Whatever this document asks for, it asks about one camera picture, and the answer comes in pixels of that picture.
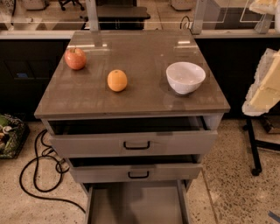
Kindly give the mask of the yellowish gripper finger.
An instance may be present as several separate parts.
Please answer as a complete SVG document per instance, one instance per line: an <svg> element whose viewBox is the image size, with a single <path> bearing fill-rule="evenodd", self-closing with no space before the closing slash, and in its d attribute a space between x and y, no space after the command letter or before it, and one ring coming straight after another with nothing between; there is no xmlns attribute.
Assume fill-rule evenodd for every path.
<svg viewBox="0 0 280 224"><path fill-rule="evenodd" d="M279 0L254 0L249 9L259 14L276 15L279 13Z"/></svg>

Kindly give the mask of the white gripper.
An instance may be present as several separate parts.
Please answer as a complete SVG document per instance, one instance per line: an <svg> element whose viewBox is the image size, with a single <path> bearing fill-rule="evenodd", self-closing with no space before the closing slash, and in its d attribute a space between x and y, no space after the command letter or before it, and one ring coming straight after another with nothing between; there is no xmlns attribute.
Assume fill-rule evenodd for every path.
<svg viewBox="0 0 280 224"><path fill-rule="evenodd" d="M267 48L255 71L255 82L248 89L241 111L260 116L280 101L280 51Z"/></svg>

